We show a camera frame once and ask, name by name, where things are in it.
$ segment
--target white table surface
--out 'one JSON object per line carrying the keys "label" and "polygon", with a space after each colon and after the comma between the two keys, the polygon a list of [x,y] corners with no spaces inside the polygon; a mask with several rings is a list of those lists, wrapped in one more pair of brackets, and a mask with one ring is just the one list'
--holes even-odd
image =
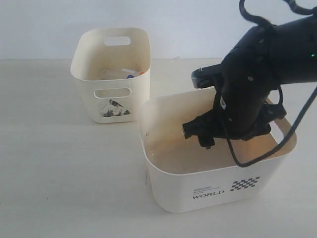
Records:
{"label": "white table surface", "polygon": [[[194,90],[191,72],[217,62],[153,60],[152,97]],[[0,238],[317,236],[317,102],[258,197],[171,214],[145,185],[137,124],[92,122],[69,67],[0,61]],[[314,87],[283,87],[291,123]]]}

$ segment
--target robotic arm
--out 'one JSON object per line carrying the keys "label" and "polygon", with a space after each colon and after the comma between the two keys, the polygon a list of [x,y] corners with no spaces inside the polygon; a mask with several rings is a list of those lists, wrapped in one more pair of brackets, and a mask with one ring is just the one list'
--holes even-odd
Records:
{"label": "robotic arm", "polygon": [[[237,165],[247,167],[278,151],[295,132],[317,88],[304,105],[289,133],[277,147],[263,156],[241,164],[235,157],[230,140],[250,140],[270,133],[269,123],[286,116],[281,85],[317,81],[317,7],[305,9],[295,0],[284,0],[294,13],[308,17],[283,25],[250,15],[240,0],[241,15],[256,23],[220,64],[199,68],[192,73],[195,88],[214,86],[213,109],[183,124],[185,138],[198,136],[207,149],[214,138],[227,139]],[[272,90],[278,90],[279,103],[266,102]]]}

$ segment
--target checkered pattern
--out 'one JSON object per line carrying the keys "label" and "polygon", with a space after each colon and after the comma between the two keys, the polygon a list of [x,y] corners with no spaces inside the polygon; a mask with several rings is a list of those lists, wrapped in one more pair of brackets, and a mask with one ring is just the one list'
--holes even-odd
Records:
{"label": "checkered pattern", "polygon": [[231,187],[230,192],[232,192],[234,190],[240,190],[242,188],[254,187],[256,185],[256,183],[258,182],[259,178],[260,177],[243,179],[240,182],[235,181],[235,182],[233,182],[233,185]]}

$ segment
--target white storage bin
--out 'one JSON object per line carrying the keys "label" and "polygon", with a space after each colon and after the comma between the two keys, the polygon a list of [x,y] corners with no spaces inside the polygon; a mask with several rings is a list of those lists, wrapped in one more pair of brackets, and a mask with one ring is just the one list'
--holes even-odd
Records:
{"label": "white storage bin", "polygon": [[[139,126],[147,170],[156,202],[169,212],[186,212],[257,195],[296,145],[296,135],[273,156],[247,168],[238,167],[227,142],[216,139],[210,150],[196,136],[184,139],[182,124],[209,111],[214,89],[153,98],[141,109]],[[285,135],[286,119],[275,121]],[[272,134],[232,141],[246,162],[272,149]]]}
{"label": "white storage bin", "polygon": [[[137,119],[141,105],[150,98],[150,67],[147,33],[138,28],[113,28],[85,33],[70,71],[90,118],[109,123]],[[143,74],[134,78],[103,78],[105,70],[122,68]]]}

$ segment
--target white wall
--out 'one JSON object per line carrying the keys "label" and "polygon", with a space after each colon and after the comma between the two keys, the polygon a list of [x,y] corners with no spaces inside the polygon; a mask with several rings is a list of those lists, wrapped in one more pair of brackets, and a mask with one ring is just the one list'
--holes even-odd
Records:
{"label": "white wall", "polygon": [[[222,57],[252,26],[239,0],[0,0],[0,59],[71,59],[96,27],[148,31],[156,59]],[[312,8],[316,0],[297,0]],[[251,13],[281,24],[301,16],[282,0],[246,0]]]}

